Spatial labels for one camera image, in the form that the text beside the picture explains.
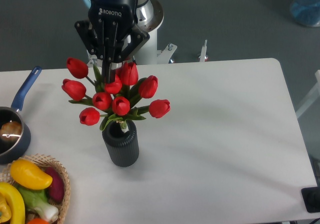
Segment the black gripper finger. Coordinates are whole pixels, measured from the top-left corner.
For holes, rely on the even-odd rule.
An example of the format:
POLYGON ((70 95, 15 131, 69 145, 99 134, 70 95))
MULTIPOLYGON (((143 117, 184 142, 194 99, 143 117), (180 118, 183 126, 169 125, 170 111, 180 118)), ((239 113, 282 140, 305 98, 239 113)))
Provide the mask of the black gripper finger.
POLYGON ((149 39, 149 33, 135 25, 130 34, 124 39, 120 61, 123 62, 128 58, 132 58, 149 39))
POLYGON ((103 82, 113 83, 116 76, 114 63, 117 62, 119 49, 118 23, 99 19, 97 26, 94 26, 89 20, 81 20, 74 27, 89 54, 101 62, 103 82))

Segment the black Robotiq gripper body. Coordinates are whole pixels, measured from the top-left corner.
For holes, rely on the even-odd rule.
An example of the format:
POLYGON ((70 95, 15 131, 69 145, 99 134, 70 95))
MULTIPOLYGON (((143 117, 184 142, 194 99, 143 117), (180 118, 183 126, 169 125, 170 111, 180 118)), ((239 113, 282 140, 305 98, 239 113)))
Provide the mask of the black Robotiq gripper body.
POLYGON ((125 59, 124 40, 137 17, 138 0, 90 0, 88 17, 97 36, 96 55, 104 59, 125 59))

